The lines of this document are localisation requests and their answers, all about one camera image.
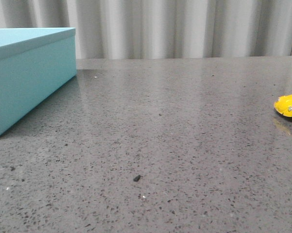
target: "curtain fold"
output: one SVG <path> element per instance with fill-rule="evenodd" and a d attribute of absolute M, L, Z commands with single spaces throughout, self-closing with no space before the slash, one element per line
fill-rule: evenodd
<path fill-rule="evenodd" d="M 75 27 L 77 58 L 292 55 L 292 0 L 0 0 L 17 27 Z"/>

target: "yellow toy car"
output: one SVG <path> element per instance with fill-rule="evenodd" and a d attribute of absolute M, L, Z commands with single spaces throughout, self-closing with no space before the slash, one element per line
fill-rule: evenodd
<path fill-rule="evenodd" d="M 274 108 L 286 117 L 292 117 L 292 95 L 281 96 L 274 103 Z"/>

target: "box lid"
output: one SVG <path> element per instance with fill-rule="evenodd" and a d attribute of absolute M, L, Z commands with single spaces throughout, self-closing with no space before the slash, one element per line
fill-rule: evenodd
<path fill-rule="evenodd" d="M 75 28 L 0 28 L 0 60 L 75 36 Z"/>

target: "quartz countertop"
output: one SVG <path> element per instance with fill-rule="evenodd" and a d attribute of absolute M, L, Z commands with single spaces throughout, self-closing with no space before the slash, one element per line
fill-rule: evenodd
<path fill-rule="evenodd" d="M 0 137 L 0 232 L 292 233 L 292 57 L 77 64 Z"/>

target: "black speck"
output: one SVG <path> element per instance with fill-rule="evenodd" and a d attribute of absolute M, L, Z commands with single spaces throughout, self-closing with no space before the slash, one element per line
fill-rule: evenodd
<path fill-rule="evenodd" d="M 141 175 L 138 175 L 138 176 L 136 176 L 136 177 L 133 179 L 133 181 L 137 182 L 137 181 L 140 180 L 140 178 L 141 178 Z"/>

